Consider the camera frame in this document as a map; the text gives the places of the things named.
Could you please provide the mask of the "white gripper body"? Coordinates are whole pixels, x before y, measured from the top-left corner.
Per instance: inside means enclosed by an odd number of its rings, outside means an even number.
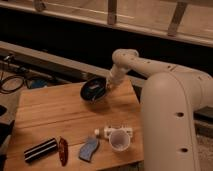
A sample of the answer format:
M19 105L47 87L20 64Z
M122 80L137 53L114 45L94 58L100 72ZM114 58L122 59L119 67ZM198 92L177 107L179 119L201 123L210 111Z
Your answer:
M119 86L123 82L126 73L127 70L125 68L114 64L106 77L106 88L114 89Z

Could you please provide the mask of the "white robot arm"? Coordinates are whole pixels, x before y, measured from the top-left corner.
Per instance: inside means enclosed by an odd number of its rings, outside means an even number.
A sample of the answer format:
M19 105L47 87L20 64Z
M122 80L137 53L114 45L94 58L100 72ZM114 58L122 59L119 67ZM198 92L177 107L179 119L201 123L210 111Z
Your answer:
M117 49L107 84L116 87L133 70L146 78L141 91L145 171L201 171L193 113L213 105L213 76L197 69L145 59Z

